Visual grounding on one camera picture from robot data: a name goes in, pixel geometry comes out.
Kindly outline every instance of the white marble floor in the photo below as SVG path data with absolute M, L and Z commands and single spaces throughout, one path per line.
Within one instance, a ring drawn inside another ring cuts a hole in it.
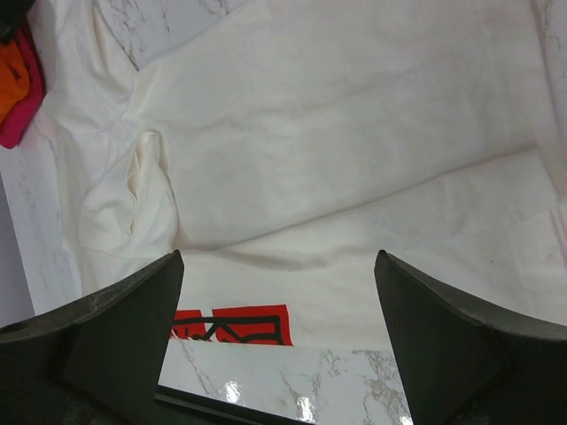
M 50 85 L 55 9 L 44 0 L 30 13 Z M 556 103 L 567 128 L 567 3 L 534 0 Z M 204 33 L 245 0 L 98 0 L 116 38 L 138 68 Z M 36 313 L 76 299 L 73 264 L 61 244 L 57 158 L 41 111 L 22 145 L 0 155 Z M 184 367 L 172 365 L 184 364 Z M 344 352 L 172 341 L 160 383 L 212 398 L 322 424 L 412 423 L 394 359 L 382 352 Z

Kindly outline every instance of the red fabric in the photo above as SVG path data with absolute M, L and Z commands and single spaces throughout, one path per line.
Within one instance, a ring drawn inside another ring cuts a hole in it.
M 8 112 L 29 93 L 29 75 L 18 44 L 0 43 L 0 123 Z
M 27 125 L 42 104 L 45 93 L 40 62 L 29 27 L 27 34 L 29 38 L 19 29 L 14 38 L 29 73 L 30 89 L 27 96 L 14 105 L 0 125 L 0 144 L 8 149 L 19 144 Z

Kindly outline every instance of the clothing pile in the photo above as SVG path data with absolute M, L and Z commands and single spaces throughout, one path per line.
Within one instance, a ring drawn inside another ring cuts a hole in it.
M 84 294 L 179 249 L 173 337 L 389 349 L 384 249 L 567 324 L 567 157 L 529 0 L 249 0 L 140 71 L 82 0 L 57 61 Z
M 3 29 L 0 42 L 0 145 L 8 149 L 19 144 L 45 92 L 34 39 L 23 18 L 31 3 L 19 2 L 19 7 L 26 7 L 16 8 L 17 11 L 8 4 L 0 6 L 0 27 Z M 23 23 L 17 27 L 19 19 L 23 19 Z M 5 24 L 6 20 L 13 25 Z

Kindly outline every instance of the pink fabric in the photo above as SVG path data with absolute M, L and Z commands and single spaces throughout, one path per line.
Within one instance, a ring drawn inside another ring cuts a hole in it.
M 42 103 L 44 95 L 40 63 L 34 54 L 35 46 L 33 40 L 31 37 L 27 39 L 20 29 L 16 33 L 14 40 L 18 44 L 21 56 L 26 63 L 30 89 L 27 96 L 14 105 L 4 122 L 0 125 L 0 144 L 8 149 L 19 144 L 29 121 L 34 118 L 37 108 Z

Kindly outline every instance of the orange fabric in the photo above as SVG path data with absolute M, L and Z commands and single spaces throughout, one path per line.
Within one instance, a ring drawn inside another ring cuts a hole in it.
M 28 92 L 29 74 L 18 45 L 13 40 L 0 44 L 0 123 Z

